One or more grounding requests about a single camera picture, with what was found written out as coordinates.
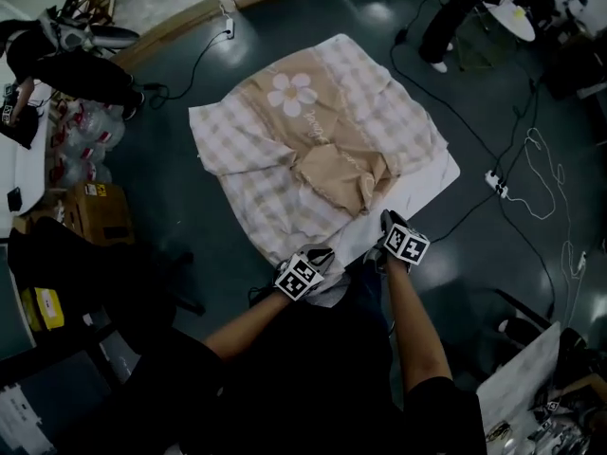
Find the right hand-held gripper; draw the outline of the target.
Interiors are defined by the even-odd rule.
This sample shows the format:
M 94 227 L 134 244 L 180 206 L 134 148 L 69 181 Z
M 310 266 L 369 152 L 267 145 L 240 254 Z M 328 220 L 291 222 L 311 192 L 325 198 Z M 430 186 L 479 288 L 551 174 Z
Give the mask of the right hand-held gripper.
M 391 209 L 380 214 L 380 227 L 384 235 L 365 253 L 365 263 L 371 263 L 377 272 L 384 271 L 388 257 L 403 262 L 408 268 L 421 263 L 430 246 L 424 235 L 405 227 L 404 219 Z

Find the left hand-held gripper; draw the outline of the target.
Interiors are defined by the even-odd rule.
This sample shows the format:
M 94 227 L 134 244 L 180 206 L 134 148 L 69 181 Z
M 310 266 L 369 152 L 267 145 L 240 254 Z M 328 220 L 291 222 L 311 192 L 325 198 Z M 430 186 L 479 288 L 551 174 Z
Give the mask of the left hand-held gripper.
M 302 246 L 276 267 L 273 286 L 291 300 L 301 300 L 324 281 L 334 260 L 334 250 L 325 244 Z

